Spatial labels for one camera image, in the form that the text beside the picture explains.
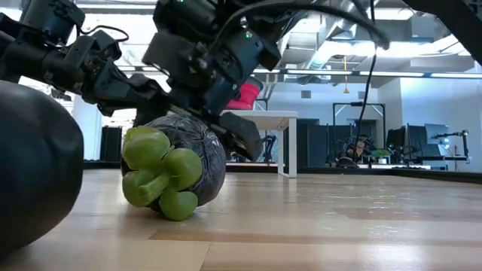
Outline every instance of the black ball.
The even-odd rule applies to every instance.
[[[203,174],[186,191],[197,195],[198,206],[203,206],[217,197],[226,174],[226,153],[216,134],[202,121],[182,114],[159,117],[145,126],[154,127],[164,132],[176,148],[188,148],[203,161]],[[130,171],[129,166],[121,163],[122,175]],[[160,211],[157,202],[151,206]]]
[[[34,242],[72,209],[81,189],[84,140],[58,102],[0,81],[0,255]]]

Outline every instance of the gray ball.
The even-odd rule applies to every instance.
[[[202,121],[183,114],[159,117],[145,126],[164,132],[176,148],[189,148],[203,161],[203,174],[193,186],[186,190],[197,195],[199,200],[197,205],[203,206],[216,198],[226,174],[226,153],[216,134],[210,131]],[[126,163],[121,165],[123,175],[130,171]],[[157,204],[151,207],[159,211]]]

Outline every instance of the person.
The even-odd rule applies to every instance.
[[[375,162],[373,157],[366,155],[369,153],[367,150],[367,140],[368,137],[366,135],[360,135],[358,142],[356,143],[356,159],[355,163],[370,163]],[[346,150],[346,156],[353,159],[353,145],[350,145]]]

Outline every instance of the computer monitor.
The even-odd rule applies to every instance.
[[[386,136],[386,145],[395,148],[405,146],[405,127],[399,129],[390,129]]]
[[[426,124],[427,144],[430,145],[449,145],[448,137],[440,137],[449,133],[449,126],[443,124]]]

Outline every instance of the black cable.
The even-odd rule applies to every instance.
[[[94,27],[93,29],[89,30],[89,31],[84,31],[82,29],[79,28],[79,31],[80,33],[82,33],[83,35],[90,35],[92,34],[94,31],[96,31],[97,29],[110,29],[110,30],[114,30],[114,31],[117,31],[117,32],[120,32],[122,33],[123,35],[125,35],[126,37],[125,38],[119,38],[119,39],[116,39],[117,42],[125,42],[125,41],[129,41],[129,34],[127,34],[127,32],[125,32],[124,30],[122,29],[119,29],[117,27],[113,27],[113,26],[104,26],[104,25],[98,25],[96,27]]]
[[[373,24],[375,24],[375,1],[374,0],[370,0],[370,14],[371,14],[371,21],[373,22]],[[358,128],[356,131],[355,150],[353,151],[353,161],[355,163],[356,163],[356,156],[357,156],[356,148],[358,147],[358,140],[360,138],[360,132],[362,130],[361,124],[363,120],[363,114],[365,113],[365,109],[367,107],[368,91],[370,90],[371,77],[374,72],[376,63],[377,63],[377,45],[375,44],[375,54],[373,59],[371,60],[370,71],[368,72],[367,84],[365,86],[365,97],[363,98],[363,105],[361,107],[360,119],[358,120]]]
[[[266,0],[241,8],[233,15],[231,15],[231,17],[226,21],[219,33],[216,35],[214,42],[209,48],[209,53],[214,53],[215,51],[219,50],[225,36],[228,35],[228,33],[233,27],[239,25],[239,21],[243,17],[256,14],[273,13],[273,10],[318,11],[319,13],[340,17],[363,27],[371,35],[377,36],[379,38],[379,41],[375,41],[375,44],[379,44],[383,49],[387,50],[390,46],[390,40],[387,35],[377,29],[372,22],[362,17],[324,5],[301,4],[296,1],[288,0],[285,0],[284,2],[280,2],[279,0]]]

